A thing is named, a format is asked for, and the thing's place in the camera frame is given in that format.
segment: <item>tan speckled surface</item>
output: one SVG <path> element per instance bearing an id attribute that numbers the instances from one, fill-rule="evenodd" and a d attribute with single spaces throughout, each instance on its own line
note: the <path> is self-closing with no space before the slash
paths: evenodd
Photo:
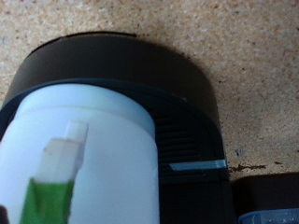
<path id="1" fill-rule="evenodd" d="M 203 69 L 233 180 L 299 172 L 299 1 L 2 0 L 0 22 L 0 103 L 39 45 L 77 32 L 135 33 Z"/>

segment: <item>white plastic bottle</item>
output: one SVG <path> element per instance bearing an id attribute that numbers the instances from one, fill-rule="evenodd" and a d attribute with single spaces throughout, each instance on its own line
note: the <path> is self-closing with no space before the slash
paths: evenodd
<path id="1" fill-rule="evenodd" d="M 88 124 L 70 224 L 159 223 L 158 162 L 150 114 L 117 92 L 82 84 L 29 94 L 0 147 L 0 204 L 18 224 L 29 179 L 44 147 L 70 121 Z"/>

